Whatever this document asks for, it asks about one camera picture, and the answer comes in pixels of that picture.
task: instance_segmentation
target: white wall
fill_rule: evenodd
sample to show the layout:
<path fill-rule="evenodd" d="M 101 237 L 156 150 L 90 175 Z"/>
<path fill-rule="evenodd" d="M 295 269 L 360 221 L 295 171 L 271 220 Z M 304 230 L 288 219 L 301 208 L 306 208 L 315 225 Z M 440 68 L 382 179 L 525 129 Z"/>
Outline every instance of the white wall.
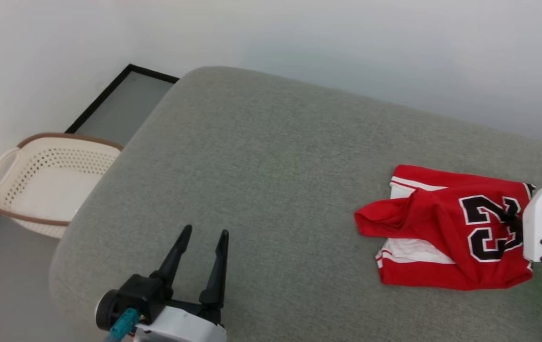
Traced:
<path fill-rule="evenodd" d="M 130 61 L 106 0 L 0 0 L 0 154 L 63 132 Z"/>
<path fill-rule="evenodd" d="M 542 0 L 118 1 L 143 67 L 245 67 L 542 139 Z"/>

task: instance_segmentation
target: gray floor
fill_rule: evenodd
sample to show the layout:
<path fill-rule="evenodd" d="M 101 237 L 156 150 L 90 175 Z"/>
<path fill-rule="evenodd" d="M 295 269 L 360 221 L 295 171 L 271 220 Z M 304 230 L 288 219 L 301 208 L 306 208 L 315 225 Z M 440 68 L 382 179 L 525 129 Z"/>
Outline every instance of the gray floor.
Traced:
<path fill-rule="evenodd" d="M 130 74 L 78 133 L 125 145 L 171 86 Z M 49 298 L 47 273 L 56 246 L 58 240 L 0 218 L 0 342 L 82 341 Z"/>

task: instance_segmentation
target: teal cable connector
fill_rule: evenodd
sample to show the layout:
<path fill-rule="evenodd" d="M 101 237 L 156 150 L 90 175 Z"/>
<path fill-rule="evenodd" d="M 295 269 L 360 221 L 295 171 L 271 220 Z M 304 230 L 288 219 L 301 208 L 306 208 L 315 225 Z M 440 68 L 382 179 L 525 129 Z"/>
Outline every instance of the teal cable connector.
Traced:
<path fill-rule="evenodd" d="M 106 337 L 104 342 L 120 342 L 130 333 L 140 321 L 140 314 L 132 308 L 123 312 L 119 320 L 110 328 L 110 335 Z"/>

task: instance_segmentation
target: basketball jersey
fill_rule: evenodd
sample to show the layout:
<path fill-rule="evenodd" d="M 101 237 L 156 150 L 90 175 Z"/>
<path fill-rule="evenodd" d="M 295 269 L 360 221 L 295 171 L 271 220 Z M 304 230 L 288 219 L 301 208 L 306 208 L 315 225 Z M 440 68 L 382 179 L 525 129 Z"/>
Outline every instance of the basketball jersey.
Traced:
<path fill-rule="evenodd" d="M 384 284 L 476 290 L 532 278 L 519 221 L 532 185 L 399 165 L 390 186 L 391 199 L 355 214 L 363 236 L 388 238 Z"/>

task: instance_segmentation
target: gray fabric surface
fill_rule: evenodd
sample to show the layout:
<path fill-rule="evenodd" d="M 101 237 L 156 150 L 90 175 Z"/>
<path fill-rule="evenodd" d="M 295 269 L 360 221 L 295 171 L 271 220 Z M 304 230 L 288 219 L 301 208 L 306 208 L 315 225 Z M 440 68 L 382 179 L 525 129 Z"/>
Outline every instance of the gray fabric surface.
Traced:
<path fill-rule="evenodd" d="M 175 299 L 197 301 L 230 232 L 232 342 L 541 341 L 542 266 L 510 290 L 382 285 L 382 238 L 353 212 L 389 196 L 398 164 L 542 185 L 542 143 L 484 126 L 225 67 L 160 102 L 60 242 L 52 297 L 92 341 L 98 299 L 193 236 Z"/>

